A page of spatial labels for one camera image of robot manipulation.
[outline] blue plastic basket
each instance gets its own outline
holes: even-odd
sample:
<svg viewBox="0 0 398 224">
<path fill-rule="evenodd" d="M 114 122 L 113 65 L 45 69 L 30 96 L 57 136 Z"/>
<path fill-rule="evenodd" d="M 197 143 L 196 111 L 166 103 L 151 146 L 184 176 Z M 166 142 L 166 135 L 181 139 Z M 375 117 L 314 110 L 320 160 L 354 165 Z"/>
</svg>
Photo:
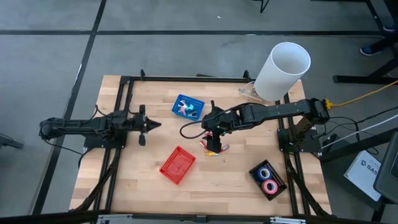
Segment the blue plastic basket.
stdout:
<svg viewBox="0 0 398 224">
<path fill-rule="evenodd" d="M 193 105 L 193 108 L 194 108 L 195 111 L 197 112 L 197 115 L 198 115 L 198 116 L 197 116 L 197 117 L 190 117 L 190 116 L 188 116 L 188 115 L 184 115 L 184 114 L 178 112 L 178 111 L 179 111 L 178 103 L 179 103 L 181 100 L 185 100 L 185 103 L 186 103 L 187 105 Z M 184 118 L 188 118 L 188 119 L 197 121 L 197 120 L 199 120 L 200 115 L 201 115 L 201 112 L 203 111 L 203 108 L 204 108 L 204 107 L 205 107 L 205 102 L 200 101 L 200 100 L 197 100 L 197 99 L 194 99 L 194 98 L 189 97 L 189 96 L 185 96 L 185 95 L 179 94 L 179 96 L 177 97 L 177 100 L 175 100 L 175 103 L 174 103 L 174 106 L 173 106 L 172 111 L 173 111 L 175 114 L 177 114 L 177 115 L 179 115 L 179 116 L 181 116 L 181 117 L 184 117 Z"/>
</svg>

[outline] wooden table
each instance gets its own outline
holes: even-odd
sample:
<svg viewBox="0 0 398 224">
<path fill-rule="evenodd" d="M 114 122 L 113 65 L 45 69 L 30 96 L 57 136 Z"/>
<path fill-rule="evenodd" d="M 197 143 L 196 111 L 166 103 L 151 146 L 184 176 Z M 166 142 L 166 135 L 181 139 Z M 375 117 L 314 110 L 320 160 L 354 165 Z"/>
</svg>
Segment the wooden table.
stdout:
<svg viewBox="0 0 398 224">
<path fill-rule="evenodd" d="M 101 111 L 113 111 L 119 80 L 120 76 L 104 76 L 97 101 Z M 283 154 L 279 151 L 276 135 L 277 120 L 266 121 L 256 128 L 221 137 L 221 142 L 229 144 L 230 149 L 218 157 L 205 156 L 204 149 L 199 145 L 199 138 L 184 139 L 179 135 L 180 127 L 190 122 L 171 112 L 179 94 L 204 101 L 206 105 L 202 112 L 203 117 L 211 110 L 210 100 L 214 100 L 216 106 L 224 109 L 249 101 L 238 93 L 238 88 L 242 86 L 242 83 L 134 82 L 130 110 L 138 111 L 139 105 L 146 105 L 148 117 L 161 122 L 162 126 L 146 135 L 144 147 L 138 145 L 138 133 L 128 134 L 126 147 L 121 153 L 111 211 L 291 215 L 288 190 L 268 201 L 248 174 L 250 169 L 267 159 L 287 184 Z M 291 102 L 305 98 L 300 81 L 289 91 L 289 96 Z M 184 129 L 187 136 L 201 131 L 203 130 L 199 124 Z M 176 146 L 183 147 L 196 157 L 195 163 L 179 185 L 175 185 L 159 172 Z M 83 158 L 70 208 L 79 206 L 97 184 L 103 155 L 104 149 L 94 149 Z M 309 153 L 300 155 L 306 186 L 323 209 L 330 212 L 318 159 Z M 108 187 L 105 186 L 100 208 L 104 208 L 107 192 Z M 297 186 L 296 194 L 299 210 L 303 213 Z"/>
</svg>

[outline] blue tape roll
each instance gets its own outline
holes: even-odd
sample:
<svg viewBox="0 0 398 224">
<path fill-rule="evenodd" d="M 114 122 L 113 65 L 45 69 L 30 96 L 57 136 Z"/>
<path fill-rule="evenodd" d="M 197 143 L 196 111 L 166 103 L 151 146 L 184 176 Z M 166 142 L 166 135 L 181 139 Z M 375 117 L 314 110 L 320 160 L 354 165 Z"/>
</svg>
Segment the blue tape roll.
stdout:
<svg viewBox="0 0 398 224">
<path fill-rule="evenodd" d="M 257 181 L 266 181 L 272 178 L 272 172 L 269 170 L 267 167 L 260 167 L 256 172 L 254 173 L 254 178 Z"/>
</svg>

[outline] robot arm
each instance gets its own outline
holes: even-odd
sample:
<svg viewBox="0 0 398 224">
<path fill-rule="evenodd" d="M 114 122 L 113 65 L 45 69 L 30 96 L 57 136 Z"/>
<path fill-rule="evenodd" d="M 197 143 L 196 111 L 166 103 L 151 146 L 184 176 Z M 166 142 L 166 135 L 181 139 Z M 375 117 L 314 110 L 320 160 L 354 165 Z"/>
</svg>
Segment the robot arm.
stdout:
<svg viewBox="0 0 398 224">
<path fill-rule="evenodd" d="M 50 118 L 40 122 L 39 136 L 43 140 L 59 138 L 66 134 L 80 134 L 84 137 L 101 137 L 105 141 L 115 140 L 120 133 L 140 131 L 140 145 L 145 145 L 144 133 L 159 127 L 161 124 L 150 120 L 145 115 L 145 105 L 140 105 L 140 112 L 126 119 L 125 111 L 116 111 L 106 116 L 88 120 L 65 120 Z"/>
<path fill-rule="evenodd" d="M 221 151 L 220 136 L 233 131 L 252 129 L 271 119 L 302 115 L 302 120 L 288 129 L 290 142 L 303 139 L 304 134 L 315 124 L 325 124 L 329 120 L 325 102 L 317 99 L 300 100 L 283 105 L 264 106 L 244 103 L 228 110 L 222 110 L 211 101 L 211 112 L 203 117 L 201 127 L 211 131 L 207 135 L 207 149 L 215 153 Z"/>
</svg>

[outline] black tray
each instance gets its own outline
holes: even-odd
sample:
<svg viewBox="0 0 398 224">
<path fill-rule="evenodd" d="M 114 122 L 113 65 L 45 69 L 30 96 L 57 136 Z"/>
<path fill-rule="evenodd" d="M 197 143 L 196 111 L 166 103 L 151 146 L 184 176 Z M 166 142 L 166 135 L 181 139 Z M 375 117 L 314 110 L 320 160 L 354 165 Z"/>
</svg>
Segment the black tray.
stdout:
<svg viewBox="0 0 398 224">
<path fill-rule="evenodd" d="M 254 172 L 256 170 L 258 170 L 260 167 L 267 167 L 269 168 L 269 170 L 272 172 L 272 178 L 271 180 L 274 180 L 277 185 L 278 185 L 278 191 L 274 194 L 267 194 L 265 191 L 263 191 L 261 184 L 262 182 L 257 181 L 254 178 Z M 271 164 L 268 162 L 268 160 L 264 160 L 262 163 L 258 164 L 257 166 L 255 166 L 253 169 L 251 169 L 249 171 L 250 176 L 253 178 L 253 180 L 255 181 L 255 183 L 257 184 L 257 186 L 259 186 L 259 188 L 261 189 L 261 192 L 266 196 L 266 198 L 271 201 L 272 199 L 276 198 L 276 196 L 278 196 L 280 193 L 282 193 L 286 188 L 286 184 L 283 182 L 282 178 L 279 177 L 278 173 L 274 170 L 274 168 L 271 166 Z"/>
</svg>

